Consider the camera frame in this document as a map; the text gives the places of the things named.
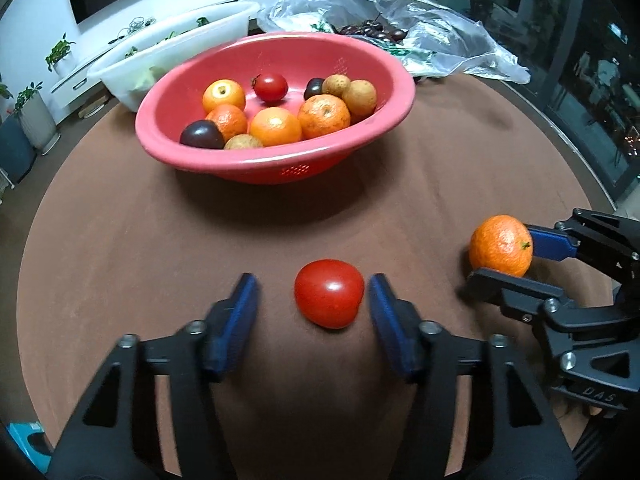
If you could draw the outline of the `white tv cabinet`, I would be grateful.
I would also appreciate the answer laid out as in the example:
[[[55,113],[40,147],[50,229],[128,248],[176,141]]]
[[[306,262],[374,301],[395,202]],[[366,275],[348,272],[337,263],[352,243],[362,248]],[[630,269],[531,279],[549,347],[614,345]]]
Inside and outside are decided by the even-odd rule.
[[[232,0],[228,2],[237,1],[257,2],[260,4],[260,9],[266,4],[273,2],[273,0]],[[93,55],[91,58],[86,58],[85,60],[81,61],[74,69],[73,73],[66,76],[65,78],[62,78],[51,88],[50,93],[53,102],[55,102],[55,104],[59,108],[78,110],[78,108],[82,104],[90,99],[90,96],[93,96],[96,92],[102,89],[107,90],[107,88],[104,86],[104,84],[102,84],[101,81],[91,80],[88,78],[88,70],[91,65],[96,62],[101,56],[116,47],[122,42],[122,40],[128,38],[129,36],[117,40],[114,44],[111,45],[111,47],[105,48],[100,53]]]

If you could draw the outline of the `orange in bowl back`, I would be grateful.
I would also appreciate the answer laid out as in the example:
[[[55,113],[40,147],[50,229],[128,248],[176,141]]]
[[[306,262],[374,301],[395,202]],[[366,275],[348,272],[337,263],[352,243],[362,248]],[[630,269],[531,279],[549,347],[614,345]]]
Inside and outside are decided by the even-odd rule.
[[[217,106],[230,104],[244,110],[246,97],[243,87],[231,79],[218,79],[204,91],[202,105],[205,113],[212,112]]]

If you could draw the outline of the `large orange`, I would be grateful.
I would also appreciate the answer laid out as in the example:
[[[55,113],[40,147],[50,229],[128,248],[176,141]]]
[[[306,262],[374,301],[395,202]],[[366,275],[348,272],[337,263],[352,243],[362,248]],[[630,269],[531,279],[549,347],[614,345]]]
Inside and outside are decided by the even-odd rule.
[[[337,132],[352,122],[345,102],[332,94],[318,94],[303,102],[297,118],[305,139]]]

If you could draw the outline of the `dark orange mandarin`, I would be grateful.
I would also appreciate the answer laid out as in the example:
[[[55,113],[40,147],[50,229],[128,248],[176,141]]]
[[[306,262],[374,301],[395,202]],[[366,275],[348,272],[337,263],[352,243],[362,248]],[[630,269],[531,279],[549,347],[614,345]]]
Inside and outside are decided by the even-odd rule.
[[[497,214],[472,234],[469,260],[473,270],[495,270],[522,278],[533,260],[534,242],[527,226],[508,214]]]

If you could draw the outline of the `red plastic colander bowl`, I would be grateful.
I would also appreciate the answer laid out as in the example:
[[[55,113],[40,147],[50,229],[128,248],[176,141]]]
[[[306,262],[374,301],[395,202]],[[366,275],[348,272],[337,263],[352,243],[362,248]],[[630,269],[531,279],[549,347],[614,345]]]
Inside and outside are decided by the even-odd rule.
[[[209,49],[145,96],[136,135],[180,170],[275,184],[320,174],[398,126],[416,87],[397,58],[326,32],[273,32]]]

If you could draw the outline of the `floor plant white pot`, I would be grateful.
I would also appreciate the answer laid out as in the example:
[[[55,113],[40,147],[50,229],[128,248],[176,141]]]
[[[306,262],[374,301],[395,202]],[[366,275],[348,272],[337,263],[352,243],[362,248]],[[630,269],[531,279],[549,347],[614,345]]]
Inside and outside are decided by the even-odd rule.
[[[58,132],[55,121],[43,102],[41,89],[41,81],[38,84],[32,81],[24,90],[18,92],[13,114],[20,122],[32,147],[40,155],[46,156],[60,140],[61,133]]]

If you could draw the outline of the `dark cherries in bag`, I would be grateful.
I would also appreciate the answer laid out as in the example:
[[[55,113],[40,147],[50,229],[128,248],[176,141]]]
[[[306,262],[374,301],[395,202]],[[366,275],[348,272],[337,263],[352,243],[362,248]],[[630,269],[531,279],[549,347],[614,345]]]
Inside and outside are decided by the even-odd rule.
[[[367,20],[359,24],[345,25],[337,31],[343,36],[363,36],[399,44],[408,35],[405,29],[385,27],[380,21]]]

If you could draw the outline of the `mandarin in bowl left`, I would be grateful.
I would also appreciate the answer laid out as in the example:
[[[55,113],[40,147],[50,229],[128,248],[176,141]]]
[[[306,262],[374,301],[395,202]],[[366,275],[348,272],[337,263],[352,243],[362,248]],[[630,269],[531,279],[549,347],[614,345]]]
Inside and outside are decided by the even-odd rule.
[[[224,142],[228,142],[239,134],[245,134],[248,130],[248,120],[244,112],[232,104],[224,103],[216,106],[205,119],[216,125]]]

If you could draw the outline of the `tall plant blue pot left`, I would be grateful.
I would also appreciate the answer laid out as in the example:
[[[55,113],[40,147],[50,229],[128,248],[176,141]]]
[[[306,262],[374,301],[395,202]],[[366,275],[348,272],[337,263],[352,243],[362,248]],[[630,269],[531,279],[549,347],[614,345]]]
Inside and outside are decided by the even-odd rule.
[[[1,84],[1,169],[17,184],[32,169],[36,160],[35,149],[23,131],[20,121],[8,112],[13,99],[5,84]]]

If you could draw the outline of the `red tomato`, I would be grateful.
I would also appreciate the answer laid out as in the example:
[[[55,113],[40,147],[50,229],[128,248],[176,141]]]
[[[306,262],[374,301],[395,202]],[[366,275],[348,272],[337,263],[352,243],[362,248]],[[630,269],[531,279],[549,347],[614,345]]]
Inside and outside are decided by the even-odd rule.
[[[256,96],[267,104],[279,103],[288,94],[288,82],[281,74],[261,73],[252,79]]]
[[[316,260],[303,266],[294,282],[299,312],[326,330],[342,330],[358,314],[364,294],[364,279],[350,263]]]

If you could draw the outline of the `dark purple plum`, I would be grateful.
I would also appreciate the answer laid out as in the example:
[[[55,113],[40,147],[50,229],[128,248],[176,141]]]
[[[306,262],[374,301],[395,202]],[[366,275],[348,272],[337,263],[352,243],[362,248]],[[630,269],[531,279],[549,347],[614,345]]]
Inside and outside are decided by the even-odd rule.
[[[179,142],[191,148],[205,148],[206,150],[222,150],[226,141],[211,120],[201,119],[191,122],[180,134]]]

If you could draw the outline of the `tan longan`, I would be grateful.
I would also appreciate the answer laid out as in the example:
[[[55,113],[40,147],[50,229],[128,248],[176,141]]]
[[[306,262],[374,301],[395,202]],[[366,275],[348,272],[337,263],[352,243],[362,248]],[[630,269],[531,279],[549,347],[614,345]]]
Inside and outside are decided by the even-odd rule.
[[[372,115],[378,106],[375,86],[364,79],[352,80],[342,94],[350,114],[363,118]]]
[[[256,136],[244,133],[232,136],[224,144],[225,150],[246,150],[247,148],[262,148],[262,141],[257,139]]]
[[[322,81],[321,92],[323,94],[329,94],[330,96],[341,98],[349,85],[350,79],[346,75],[333,74]]]

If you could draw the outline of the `bright yellow-orange orange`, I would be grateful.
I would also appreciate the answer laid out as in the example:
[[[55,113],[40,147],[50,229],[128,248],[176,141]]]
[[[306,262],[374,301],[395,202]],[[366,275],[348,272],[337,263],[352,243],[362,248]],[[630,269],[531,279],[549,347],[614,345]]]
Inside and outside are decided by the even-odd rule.
[[[260,110],[250,122],[248,133],[261,140],[263,146],[291,144],[303,139],[298,118],[282,107]]]

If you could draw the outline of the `small dark red fruit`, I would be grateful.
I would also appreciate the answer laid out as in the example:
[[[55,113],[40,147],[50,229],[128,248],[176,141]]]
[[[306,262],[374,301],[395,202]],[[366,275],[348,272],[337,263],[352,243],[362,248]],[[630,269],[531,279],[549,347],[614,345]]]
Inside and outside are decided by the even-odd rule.
[[[321,94],[323,83],[323,78],[311,78],[311,80],[306,84],[306,88],[304,91],[304,100],[307,101],[313,96],[318,96],[319,94]]]

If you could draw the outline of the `small potted plant on cabinet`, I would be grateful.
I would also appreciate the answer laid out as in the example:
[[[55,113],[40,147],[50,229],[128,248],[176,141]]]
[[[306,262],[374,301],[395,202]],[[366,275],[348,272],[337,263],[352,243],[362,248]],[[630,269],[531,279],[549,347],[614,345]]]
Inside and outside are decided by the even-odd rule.
[[[56,73],[60,78],[73,73],[77,66],[75,55],[73,54],[73,41],[67,40],[63,35],[46,56],[46,64],[49,72]]]

